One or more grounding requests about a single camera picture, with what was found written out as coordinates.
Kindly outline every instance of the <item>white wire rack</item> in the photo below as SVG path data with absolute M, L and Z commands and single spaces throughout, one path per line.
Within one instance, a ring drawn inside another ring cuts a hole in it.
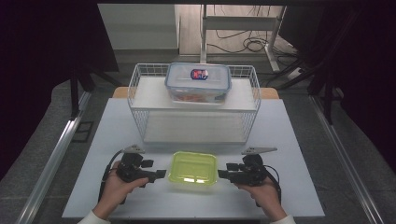
M 261 103 L 253 66 L 229 65 L 232 88 L 224 105 L 172 102 L 164 79 L 167 63 L 139 63 L 128 89 L 128 104 L 146 143 L 244 144 Z

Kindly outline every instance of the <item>human hand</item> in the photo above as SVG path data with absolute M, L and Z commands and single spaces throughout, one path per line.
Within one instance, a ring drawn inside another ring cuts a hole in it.
M 120 161 L 114 162 L 113 168 L 108 174 L 102 197 L 99 203 L 92 209 L 93 213 L 97 217 L 104 220 L 110 216 L 117 206 L 125 199 L 128 193 L 149 182 L 148 178 L 136 179 L 131 183 L 122 181 L 116 174 L 119 164 Z
M 271 221 L 278 221 L 287 216 L 286 212 L 280 205 L 275 185 L 269 177 L 264 179 L 263 185 L 257 187 L 240 184 L 235 185 L 239 189 L 244 189 L 249 192 L 250 197 L 259 204 L 262 211 L 271 219 Z

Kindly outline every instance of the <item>container lid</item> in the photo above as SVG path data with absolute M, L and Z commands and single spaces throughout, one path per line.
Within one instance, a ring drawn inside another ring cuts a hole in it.
M 211 154 L 183 152 L 174 154 L 169 180 L 210 186 L 216 183 L 217 160 Z
M 228 91 L 231 73 L 226 65 L 171 63 L 165 79 L 167 88 L 196 88 Z

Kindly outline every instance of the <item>white table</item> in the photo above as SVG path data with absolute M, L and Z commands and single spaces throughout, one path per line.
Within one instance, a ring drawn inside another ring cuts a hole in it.
M 97 203 L 100 181 L 111 157 L 120 149 L 138 144 L 144 158 L 154 160 L 148 170 L 170 170 L 175 152 L 199 151 L 217 157 L 219 169 L 226 162 L 242 162 L 241 151 L 248 147 L 277 147 L 262 154 L 264 164 L 277 169 L 282 188 L 282 205 L 295 217 L 323 217 L 311 177 L 306 168 L 282 100 L 262 100 L 262 105 L 245 145 L 147 145 L 143 144 L 126 99 L 109 99 L 105 112 L 82 166 L 63 217 L 85 217 Z M 226 179 L 211 187 L 172 183 L 166 178 L 136 189 L 112 218 L 122 219 L 261 219 L 247 192 Z

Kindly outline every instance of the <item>green plastic container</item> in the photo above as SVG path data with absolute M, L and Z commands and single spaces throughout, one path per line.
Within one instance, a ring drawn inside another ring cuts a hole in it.
M 210 186 L 217 181 L 217 168 L 211 154 L 179 151 L 174 154 L 169 181 Z

